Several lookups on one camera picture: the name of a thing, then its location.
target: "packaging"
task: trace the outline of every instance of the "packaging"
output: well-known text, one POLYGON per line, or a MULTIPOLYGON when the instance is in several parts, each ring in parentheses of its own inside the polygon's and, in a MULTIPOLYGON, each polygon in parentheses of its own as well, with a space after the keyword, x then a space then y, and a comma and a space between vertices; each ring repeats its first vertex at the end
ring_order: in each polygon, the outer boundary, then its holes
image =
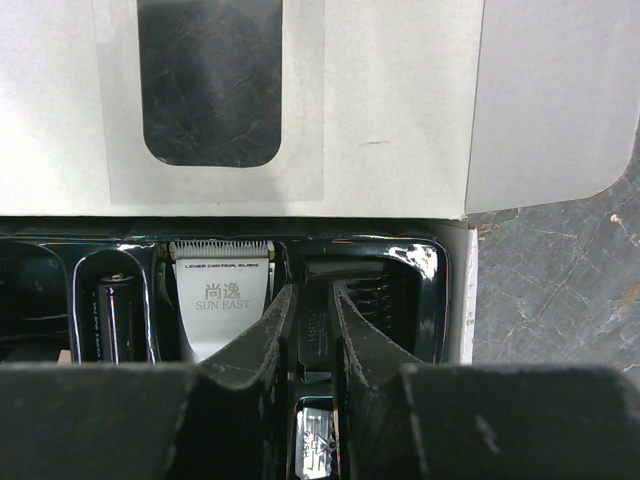
MULTIPOLYGON (((167 20, 188 3, 2 2, 0 215, 461 221, 434 229, 459 270, 462 328, 473 322, 477 263, 467 214, 584 198, 628 164, 640 111, 634 0, 211 0, 167 20), (194 31, 207 42, 181 43, 194 31), (250 55, 280 75, 279 89, 260 96, 281 96, 280 121, 264 134, 279 137, 275 155, 277 141, 235 166, 219 165, 236 158, 227 153, 163 156, 145 115, 168 108, 162 101, 179 106, 184 93, 171 90, 180 69, 163 64, 171 32, 204 78, 238 67, 223 90, 234 78, 243 86, 250 55), (256 47, 265 39, 276 47, 256 47), (172 93, 149 99, 156 76, 172 93)), ((219 107, 213 98, 203 97, 205 113, 219 107)), ((261 131, 254 120, 243 139, 261 131)))

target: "open box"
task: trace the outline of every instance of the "open box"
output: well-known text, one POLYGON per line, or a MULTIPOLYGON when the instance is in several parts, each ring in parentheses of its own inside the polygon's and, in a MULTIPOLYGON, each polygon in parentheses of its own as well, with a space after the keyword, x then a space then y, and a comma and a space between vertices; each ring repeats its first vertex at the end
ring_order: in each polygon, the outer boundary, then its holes
POLYGON ((141 12, 186 3, 0 6, 0 215, 431 219, 452 257, 457 359, 470 361, 466 215, 593 195, 630 158, 633 0, 238 0, 224 18, 281 16, 277 153, 252 168, 161 161, 145 133, 141 12))

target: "black battery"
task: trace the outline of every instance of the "black battery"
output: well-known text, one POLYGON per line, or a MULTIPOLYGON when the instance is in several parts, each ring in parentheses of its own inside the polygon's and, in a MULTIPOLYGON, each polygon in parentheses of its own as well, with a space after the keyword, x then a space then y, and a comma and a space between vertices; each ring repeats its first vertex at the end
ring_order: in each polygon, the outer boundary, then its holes
POLYGON ((139 280, 116 273, 102 277, 91 295, 96 360, 146 360, 144 312, 139 280))

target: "battery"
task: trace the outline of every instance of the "battery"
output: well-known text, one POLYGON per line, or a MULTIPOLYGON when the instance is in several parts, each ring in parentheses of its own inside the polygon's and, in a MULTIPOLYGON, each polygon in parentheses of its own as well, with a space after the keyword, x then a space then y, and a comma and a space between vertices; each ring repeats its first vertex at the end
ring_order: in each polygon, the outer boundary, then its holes
POLYGON ((139 282, 134 275, 102 277, 91 295, 96 360, 146 360, 144 318, 139 282))

